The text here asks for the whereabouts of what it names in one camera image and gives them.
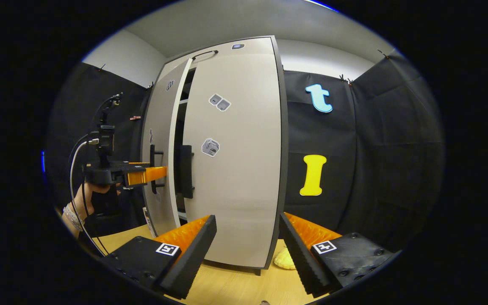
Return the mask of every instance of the clip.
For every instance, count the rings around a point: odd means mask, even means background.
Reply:
[[[378,50],[378,49],[376,49],[376,50]],[[378,50],[378,52],[380,52],[381,54],[383,54],[383,52],[381,52],[380,50]],[[385,58],[389,59],[389,56],[387,56],[385,54],[383,54],[383,56],[385,56]]]

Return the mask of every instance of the black fabric backdrop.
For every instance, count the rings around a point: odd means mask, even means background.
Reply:
[[[116,126],[114,152],[109,160],[139,161],[142,124],[141,120],[129,118],[144,116],[151,89],[81,62],[68,76],[54,102],[44,155],[47,182],[58,201],[55,204],[59,210],[70,202],[68,157],[73,145],[87,133],[88,128],[95,128],[98,116],[93,121],[92,118],[100,104],[120,92],[124,93],[120,106],[109,114],[107,120],[108,124]],[[96,160],[97,153],[91,146],[83,147],[76,156],[73,170],[75,193],[83,179],[80,165]],[[140,189],[124,190],[119,198],[116,198],[114,189],[106,194],[94,193],[92,203],[96,214],[116,215],[105,226],[102,222],[97,224],[100,235],[146,223],[141,210],[144,201]]]
[[[285,72],[289,168],[285,211],[340,234],[360,232],[398,251],[424,225],[440,191],[445,160],[440,115],[425,80],[394,52],[351,85]],[[329,91],[317,111],[305,88]],[[305,155],[327,158],[315,197],[300,196]]]
[[[302,217],[331,230],[337,228],[351,191],[355,167],[355,116],[351,92],[346,82],[325,75],[285,71],[289,156],[285,212]],[[329,91],[325,102],[329,113],[312,105],[305,88],[315,83]],[[322,155],[321,195],[301,196],[306,180],[304,156]]]

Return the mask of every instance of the cabinet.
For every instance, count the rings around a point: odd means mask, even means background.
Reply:
[[[157,234],[180,225],[179,175],[190,175],[194,189],[183,199],[188,222],[216,216],[205,259],[268,268],[285,198],[282,71],[273,36],[203,48],[165,64],[147,106],[141,156],[149,162],[153,144],[163,151],[155,166],[168,167],[157,194],[144,187]],[[187,170],[178,162],[182,145],[193,152]]]

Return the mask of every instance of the black handle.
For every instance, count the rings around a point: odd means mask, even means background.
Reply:
[[[155,150],[155,145],[150,144],[150,166],[151,167],[155,167],[155,165],[154,165],[154,162],[155,162],[154,157],[155,157],[155,155],[162,155],[162,154],[163,154],[163,151],[156,151]],[[161,184],[158,184],[157,185],[155,183],[155,180],[152,181],[152,182],[150,182],[150,184],[152,185],[152,192],[154,194],[157,194],[157,189],[156,189],[157,187],[163,187],[163,186],[165,186],[164,183],[161,183]]]
[[[197,56],[201,56],[203,54],[207,54],[207,53],[210,53],[210,52],[214,52],[215,54],[217,54],[217,50],[211,50],[211,51],[208,51],[208,52],[204,52],[204,53],[201,53],[201,54],[198,54],[198,55],[195,55],[191,58],[191,60],[195,60],[195,58],[197,58]]]
[[[180,191],[184,198],[193,198],[193,187],[191,183],[191,145],[180,146]]]

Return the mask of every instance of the marker sticker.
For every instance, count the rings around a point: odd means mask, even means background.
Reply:
[[[212,105],[217,105],[217,103],[219,103],[219,101],[222,100],[222,97],[217,95],[217,94],[214,94],[212,95],[212,97],[210,98],[209,102],[212,104]]]
[[[166,91],[168,91],[169,89],[171,89],[171,87],[172,87],[173,83],[175,83],[175,81],[174,81],[174,80],[169,81],[169,82],[167,83],[167,89],[166,89]]]
[[[215,106],[219,111],[224,112],[231,106],[231,102],[221,97],[221,95],[214,93],[208,100],[213,106]]]
[[[175,246],[175,245],[169,245],[169,244],[165,244],[165,243],[162,243],[159,248],[157,248],[156,252],[157,253],[161,253],[161,254],[165,254],[165,255],[169,255],[169,256],[174,256],[176,251],[178,251],[178,246]]]
[[[203,152],[203,154],[209,155],[213,158],[219,151],[219,143],[212,140],[212,138],[208,138],[203,143],[201,151]]]
[[[227,110],[227,108],[229,108],[229,106],[231,106],[231,103],[226,99],[222,99],[221,102],[219,102],[219,104],[217,104],[217,108],[221,112],[224,112],[225,110]]]
[[[336,246],[333,245],[330,241],[324,241],[323,243],[313,245],[314,249],[316,249],[317,253],[323,254],[329,251],[336,250]]]

